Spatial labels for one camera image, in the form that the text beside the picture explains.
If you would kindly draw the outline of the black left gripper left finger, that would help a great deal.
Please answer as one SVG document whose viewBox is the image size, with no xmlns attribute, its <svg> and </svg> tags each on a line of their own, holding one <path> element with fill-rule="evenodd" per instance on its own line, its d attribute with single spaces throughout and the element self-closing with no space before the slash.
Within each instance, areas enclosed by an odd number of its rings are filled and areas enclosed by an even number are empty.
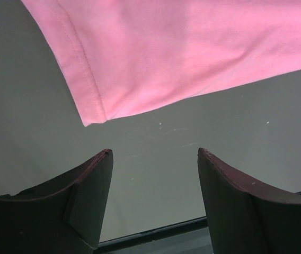
<svg viewBox="0 0 301 254">
<path fill-rule="evenodd" d="M 92 253 L 98 248 L 113 153 L 16 195 L 0 196 L 0 253 Z"/>
</svg>

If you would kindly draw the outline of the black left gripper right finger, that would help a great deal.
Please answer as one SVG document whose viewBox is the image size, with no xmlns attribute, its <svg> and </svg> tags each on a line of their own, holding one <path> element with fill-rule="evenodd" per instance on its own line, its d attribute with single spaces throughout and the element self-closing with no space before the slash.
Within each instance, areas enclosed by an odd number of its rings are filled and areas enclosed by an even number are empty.
<svg viewBox="0 0 301 254">
<path fill-rule="evenodd" d="M 204 148 L 198 173 L 214 253 L 301 253 L 301 194 L 253 178 Z"/>
</svg>

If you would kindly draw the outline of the pink t shirt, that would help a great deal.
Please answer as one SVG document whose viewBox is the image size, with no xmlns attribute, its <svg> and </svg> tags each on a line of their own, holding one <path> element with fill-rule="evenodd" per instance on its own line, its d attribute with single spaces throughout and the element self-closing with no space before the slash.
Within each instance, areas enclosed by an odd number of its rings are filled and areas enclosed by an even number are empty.
<svg viewBox="0 0 301 254">
<path fill-rule="evenodd" d="M 301 1 L 24 1 L 84 126 L 301 70 Z"/>
</svg>

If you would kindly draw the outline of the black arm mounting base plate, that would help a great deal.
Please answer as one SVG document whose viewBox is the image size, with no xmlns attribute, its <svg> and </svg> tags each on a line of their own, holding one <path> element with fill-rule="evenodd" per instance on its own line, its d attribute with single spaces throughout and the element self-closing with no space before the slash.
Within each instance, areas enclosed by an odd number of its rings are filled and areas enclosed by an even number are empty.
<svg viewBox="0 0 301 254">
<path fill-rule="evenodd" d="M 94 253 L 213 253 L 207 219 L 193 220 L 101 242 Z"/>
</svg>

